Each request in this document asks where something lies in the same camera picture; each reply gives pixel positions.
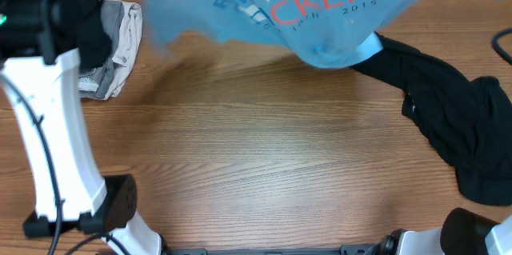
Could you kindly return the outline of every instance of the black wire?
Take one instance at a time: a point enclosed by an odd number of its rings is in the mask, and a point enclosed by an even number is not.
[[[493,49],[494,51],[496,51],[496,53],[501,56],[501,58],[503,58],[503,60],[505,60],[506,62],[509,62],[509,64],[512,65],[512,57],[510,56],[510,54],[508,54],[500,45],[499,45],[499,42],[498,40],[500,38],[502,38],[503,36],[505,35],[508,35],[508,34],[512,34],[512,28],[509,28],[509,29],[506,29],[506,30],[503,30],[503,31],[500,31],[498,34],[496,34],[494,37],[493,37],[493,40],[491,41],[491,45],[493,46]]]
[[[85,240],[81,241],[80,243],[76,244],[75,247],[71,248],[68,252],[65,253],[65,255],[71,255],[72,253],[78,251],[81,247],[83,247],[85,244],[90,243],[91,241],[94,241],[99,238],[106,238],[106,241],[112,241],[116,246],[121,250],[121,252],[124,255],[130,255],[128,250],[121,244],[121,242],[118,241],[118,239],[112,237],[112,235],[108,233],[98,233],[91,237],[86,238]]]
[[[23,97],[23,94],[21,91],[16,87],[16,85],[9,80],[4,74],[0,73],[0,80],[2,80],[13,92],[18,96],[18,100],[23,103],[25,106],[26,112],[29,114],[30,119],[32,120],[32,123],[34,123],[36,129],[39,133],[39,138],[41,139],[42,148],[44,149],[45,155],[46,155],[46,163],[48,164],[48,170],[50,171],[50,180],[51,185],[54,190],[54,197],[55,197],[55,208],[57,210],[57,217],[55,219],[55,232],[54,232],[54,239],[51,242],[50,248],[48,249],[48,255],[52,255],[55,253],[55,250],[57,248],[58,239],[61,236],[62,231],[62,204],[64,203],[63,200],[61,200],[60,192],[58,191],[58,184],[57,184],[57,175],[55,175],[55,166],[54,162],[51,158],[51,152],[50,148],[48,147],[48,141],[46,140],[46,136],[44,132],[42,131],[41,123],[44,119],[44,116],[41,116],[39,119],[36,116],[34,110],[30,106],[30,103]]]

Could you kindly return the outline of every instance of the blue shirt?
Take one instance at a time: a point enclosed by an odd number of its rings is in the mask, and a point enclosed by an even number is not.
[[[146,0],[159,43],[196,30],[217,42],[285,46],[319,68],[359,63],[382,49],[374,31],[417,0]]]

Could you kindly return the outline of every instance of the black cloth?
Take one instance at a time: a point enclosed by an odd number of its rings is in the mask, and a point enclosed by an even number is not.
[[[77,26],[80,70],[103,66],[112,49],[112,40],[103,30],[99,0],[80,2],[84,20]]]
[[[470,82],[440,59],[379,37],[384,49],[353,68],[405,91],[402,114],[456,169],[462,195],[512,205],[512,104],[498,79]]]

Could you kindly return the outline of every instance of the fabric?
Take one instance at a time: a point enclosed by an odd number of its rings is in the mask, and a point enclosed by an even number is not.
[[[104,99],[117,97],[134,68],[138,47],[142,39],[142,8],[133,2],[122,2],[124,17],[119,29],[119,44],[114,52],[114,80]]]
[[[469,82],[448,63],[380,37],[383,50],[353,68],[406,92],[402,113],[456,169],[462,195],[512,205],[512,104],[497,78]]]
[[[80,8],[85,20],[77,26],[77,45],[80,70],[100,67],[111,52],[111,40],[102,29],[98,0],[82,0]]]
[[[137,3],[105,0],[102,24],[112,39],[112,53],[103,66],[80,71],[78,88],[82,97],[106,100],[119,95],[134,68],[142,39],[142,9]]]
[[[285,46],[320,68],[342,68],[376,54],[373,32],[417,0],[146,0],[155,41],[197,30],[217,42]]]
[[[81,70],[78,79],[78,89],[83,97],[103,99],[114,80],[114,63],[112,56],[118,48],[119,29],[124,17],[124,8],[121,2],[105,0],[101,8],[102,26],[111,39],[110,56],[103,66],[92,70]]]

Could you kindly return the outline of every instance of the wooden table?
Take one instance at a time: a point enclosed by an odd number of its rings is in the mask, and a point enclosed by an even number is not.
[[[512,66],[490,48],[511,26],[512,0],[423,0],[382,32],[470,79],[494,75],[512,94]],[[192,33],[171,57],[148,31],[119,98],[84,101],[84,112],[99,168],[135,176],[140,213],[172,247],[336,247],[436,228],[459,206],[512,214],[461,196],[454,170],[401,115],[401,90],[283,48]],[[48,239],[22,234],[34,187],[5,98],[1,107],[0,254],[44,254]],[[59,250],[81,239],[66,233]]]

